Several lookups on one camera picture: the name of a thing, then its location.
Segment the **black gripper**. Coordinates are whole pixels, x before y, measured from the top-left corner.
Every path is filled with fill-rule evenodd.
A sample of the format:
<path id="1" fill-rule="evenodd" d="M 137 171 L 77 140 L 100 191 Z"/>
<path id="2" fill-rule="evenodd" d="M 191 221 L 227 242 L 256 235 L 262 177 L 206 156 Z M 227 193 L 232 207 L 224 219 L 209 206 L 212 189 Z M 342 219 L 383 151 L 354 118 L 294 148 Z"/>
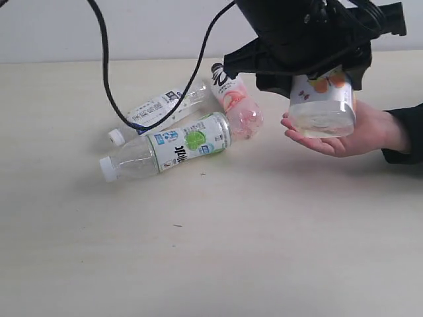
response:
<path id="1" fill-rule="evenodd" d="M 353 90 L 372 63 L 371 41 L 405 36 L 400 2 L 236 1 L 255 40 L 224 57 L 229 75 L 256 73 L 256 87 L 289 98 L 293 75 L 320 75 L 342 66 Z"/>

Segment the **black sleeved forearm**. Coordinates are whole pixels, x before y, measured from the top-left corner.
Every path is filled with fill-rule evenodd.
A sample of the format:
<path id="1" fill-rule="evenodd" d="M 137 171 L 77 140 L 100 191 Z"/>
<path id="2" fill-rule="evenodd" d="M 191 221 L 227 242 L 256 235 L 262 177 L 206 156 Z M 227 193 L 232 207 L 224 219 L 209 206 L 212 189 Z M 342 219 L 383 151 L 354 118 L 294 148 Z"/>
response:
<path id="1" fill-rule="evenodd" d="M 422 104 L 387 110 L 394 123 L 382 149 L 389 164 L 422 163 Z"/>

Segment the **person's open bare hand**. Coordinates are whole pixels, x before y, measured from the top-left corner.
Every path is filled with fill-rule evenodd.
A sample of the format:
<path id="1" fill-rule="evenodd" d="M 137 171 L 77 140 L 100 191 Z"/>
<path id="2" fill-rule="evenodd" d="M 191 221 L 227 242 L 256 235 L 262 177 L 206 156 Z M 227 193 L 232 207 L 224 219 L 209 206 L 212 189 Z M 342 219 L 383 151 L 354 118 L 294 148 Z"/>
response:
<path id="1" fill-rule="evenodd" d="M 361 101 L 356 102 L 356 126 L 347 137 L 310 139 L 294 128 L 285 113 L 281 124 L 287 128 L 285 135 L 292 141 L 315 152 L 331 157 L 345 158 L 364 155 L 385 148 L 389 133 L 394 130 L 393 118 L 387 112 L 377 110 Z"/>

